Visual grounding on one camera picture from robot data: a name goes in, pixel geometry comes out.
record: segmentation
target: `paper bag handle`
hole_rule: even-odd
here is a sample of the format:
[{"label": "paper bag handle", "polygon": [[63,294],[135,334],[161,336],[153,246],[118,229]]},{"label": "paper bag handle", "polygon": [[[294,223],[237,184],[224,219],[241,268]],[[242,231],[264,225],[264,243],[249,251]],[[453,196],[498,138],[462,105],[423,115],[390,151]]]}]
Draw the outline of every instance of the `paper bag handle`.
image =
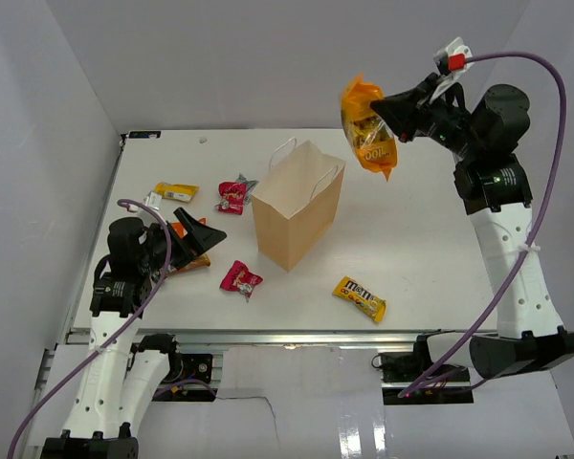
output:
[{"label": "paper bag handle", "polygon": [[334,167],[332,167],[331,169],[329,169],[327,172],[325,172],[325,174],[323,175],[323,177],[321,177],[319,179],[319,181],[317,182],[317,184],[315,185],[315,187],[313,188],[313,192],[310,193],[310,199],[308,200],[308,202],[310,203],[313,198],[315,197],[315,191],[317,191],[317,186],[319,186],[319,184],[321,183],[321,181],[327,177],[331,172],[334,172],[334,175],[332,175],[332,180],[334,180],[336,178],[336,175],[338,174],[338,166],[335,165]]},{"label": "paper bag handle", "polygon": [[294,148],[296,148],[298,146],[298,139],[295,137],[292,137],[291,139],[289,139],[286,143],[284,143],[283,145],[281,145],[279,148],[277,148],[275,150],[275,152],[272,154],[272,156],[270,157],[270,161],[268,162],[268,172],[270,172],[272,170],[272,161],[275,158],[276,153],[278,153],[280,150],[282,150],[285,146],[287,146],[290,142],[294,143],[294,146],[292,147],[292,151],[294,150]]}]

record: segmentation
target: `white wall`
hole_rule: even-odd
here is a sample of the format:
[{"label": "white wall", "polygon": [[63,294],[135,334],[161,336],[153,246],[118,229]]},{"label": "white wall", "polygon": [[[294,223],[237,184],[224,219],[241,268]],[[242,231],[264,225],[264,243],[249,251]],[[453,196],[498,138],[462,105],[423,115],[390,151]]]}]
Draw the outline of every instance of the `white wall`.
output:
[{"label": "white wall", "polygon": [[119,138],[43,0],[0,0],[0,457],[32,401]]},{"label": "white wall", "polygon": [[[119,132],[338,127],[359,72],[389,92],[458,34],[501,48],[527,0],[47,0]],[[469,74],[475,96],[491,70]]]},{"label": "white wall", "polygon": [[[537,242],[542,246],[549,292],[566,328],[574,330],[574,2],[531,2],[505,49],[545,56],[565,80],[568,115],[562,163]],[[517,152],[529,175],[535,204],[539,204],[557,134],[555,83],[540,66],[514,59],[494,68],[489,84],[498,82],[517,85],[531,99],[532,127]],[[559,366],[553,375],[574,436],[574,359]]]}]

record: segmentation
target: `red cap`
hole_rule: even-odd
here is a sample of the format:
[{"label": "red cap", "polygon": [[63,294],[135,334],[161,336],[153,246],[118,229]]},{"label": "red cap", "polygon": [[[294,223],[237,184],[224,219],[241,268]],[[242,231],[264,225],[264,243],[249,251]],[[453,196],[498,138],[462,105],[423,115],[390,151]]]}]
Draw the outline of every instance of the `red cap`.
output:
[{"label": "red cap", "polygon": [[461,70],[466,66],[466,55],[452,55],[449,57],[449,71]]}]

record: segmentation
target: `cable tie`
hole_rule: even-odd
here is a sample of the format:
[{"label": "cable tie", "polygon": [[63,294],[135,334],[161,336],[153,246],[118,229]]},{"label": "cable tie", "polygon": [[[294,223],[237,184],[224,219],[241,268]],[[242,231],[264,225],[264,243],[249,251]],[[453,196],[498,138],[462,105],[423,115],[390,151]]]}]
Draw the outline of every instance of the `cable tie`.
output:
[{"label": "cable tie", "polygon": [[531,246],[520,244],[519,251],[526,251],[528,253],[531,253],[532,251],[540,251],[540,246],[537,246],[536,244],[532,244]]}]

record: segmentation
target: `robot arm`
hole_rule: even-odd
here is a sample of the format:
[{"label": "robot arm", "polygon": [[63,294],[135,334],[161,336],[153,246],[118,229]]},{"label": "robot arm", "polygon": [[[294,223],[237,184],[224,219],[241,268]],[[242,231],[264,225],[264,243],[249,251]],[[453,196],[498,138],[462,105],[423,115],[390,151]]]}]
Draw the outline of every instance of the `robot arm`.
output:
[{"label": "robot arm", "polygon": [[[439,74],[414,89],[371,102],[401,142],[429,137],[457,158],[454,183],[475,228],[494,294],[529,251],[517,277],[497,305],[497,334],[473,335],[447,363],[474,367],[486,379],[544,370],[574,356],[574,332],[557,314],[542,274],[538,248],[525,244],[532,224],[531,190],[514,149],[529,128],[529,99],[507,84],[492,86],[470,113],[456,83],[450,57],[469,55],[461,39],[435,56]],[[438,361],[462,334],[419,337],[415,354],[424,369]]]},{"label": "robot arm", "polygon": [[178,270],[227,237],[181,208],[174,213],[187,231],[183,238],[168,225],[170,241],[166,241],[159,225],[146,227],[137,217],[121,218],[109,227],[110,254],[105,258],[111,271],[102,274],[106,259],[100,261],[90,308],[89,354],[99,351],[99,355],[84,370],[61,436],[45,441],[43,459],[138,456],[136,435],[155,390],[162,381],[176,381],[182,372],[176,341],[171,335],[144,337],[129,371],[138,319],[105,349],[100,346],[148,297],[151,278],[166,260],[166,243],[171,244],[170,269]]}]

